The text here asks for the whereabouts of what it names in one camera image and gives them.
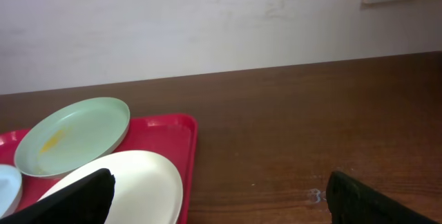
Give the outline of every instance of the plate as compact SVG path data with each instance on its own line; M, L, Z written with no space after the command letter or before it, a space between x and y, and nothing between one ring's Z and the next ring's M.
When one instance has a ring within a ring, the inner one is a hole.
M115 176L115 195L105 224L174 224L182 204L182 181L167 158L150 151L122 151L74 170L41 198L107 168Z
M126 135L130 117L128 106L111 97L71 104L30 130L15 151L15 165L28 176L62 178L110 154Z
M0 218L12 214L21 198L21 174L10 165L0 165Z

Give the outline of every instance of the yellow stain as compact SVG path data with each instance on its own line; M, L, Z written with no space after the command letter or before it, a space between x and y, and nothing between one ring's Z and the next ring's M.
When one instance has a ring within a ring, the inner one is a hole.
M49 149L53 148L58 142L66 136L65 129L58 130L41 148L40 153L47 152Z

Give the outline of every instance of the mint green plate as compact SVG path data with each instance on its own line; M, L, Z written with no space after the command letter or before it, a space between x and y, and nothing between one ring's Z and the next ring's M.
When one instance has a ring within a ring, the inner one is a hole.
M131 114L121 100L98 97L56 111L20 142L17 169L28 176L62 178L72 170L117 148Z

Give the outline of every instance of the table surface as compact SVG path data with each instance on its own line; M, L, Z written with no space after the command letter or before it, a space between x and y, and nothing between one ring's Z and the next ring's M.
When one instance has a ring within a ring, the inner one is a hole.
M90 97L199 123L188 223L331 223L341 170L442 221L442 53L0 96L0 132Z

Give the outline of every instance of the red tray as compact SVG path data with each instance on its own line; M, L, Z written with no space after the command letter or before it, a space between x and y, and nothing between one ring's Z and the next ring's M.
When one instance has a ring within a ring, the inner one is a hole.
M189 115L170 114L131 119L122 143L114 150L153 151L168 158L178 169L183 184L183 199L178 224L187 223L191 193L193 159L198 124ZM29 130L0 135L0 164L14 165L14 152ZM16 211L40 199L59 179L41 179L23 175L23 194Z

